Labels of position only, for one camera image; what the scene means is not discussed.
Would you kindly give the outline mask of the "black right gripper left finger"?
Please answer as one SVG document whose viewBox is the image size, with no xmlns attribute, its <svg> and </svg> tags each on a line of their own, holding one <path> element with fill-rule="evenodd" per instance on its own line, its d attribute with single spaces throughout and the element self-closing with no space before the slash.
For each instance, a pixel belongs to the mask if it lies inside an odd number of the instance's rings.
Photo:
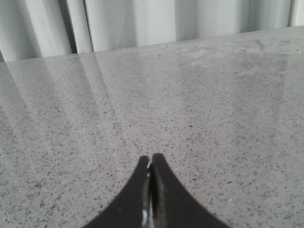
<svg viewBox="0 0 304 228">
<path fill-rule="evenodd" d="M 150 215 L 149 157 L 141 156 L 132 176 L 115 197 L 85 228 L 147 228 Z"/>
</svg>

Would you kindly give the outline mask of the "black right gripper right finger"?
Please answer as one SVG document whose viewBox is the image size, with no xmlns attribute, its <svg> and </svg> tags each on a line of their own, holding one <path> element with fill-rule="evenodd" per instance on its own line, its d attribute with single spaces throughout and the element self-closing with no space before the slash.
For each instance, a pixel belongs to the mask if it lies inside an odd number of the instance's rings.
<svg viewBox="0 0 304 228">
<path fill-rule="evenodd" d="M 165 157 L 156 153 L 151 163 L 152 216 L 156 228 L 227 228 L 184 188 Z"/>
</svg>

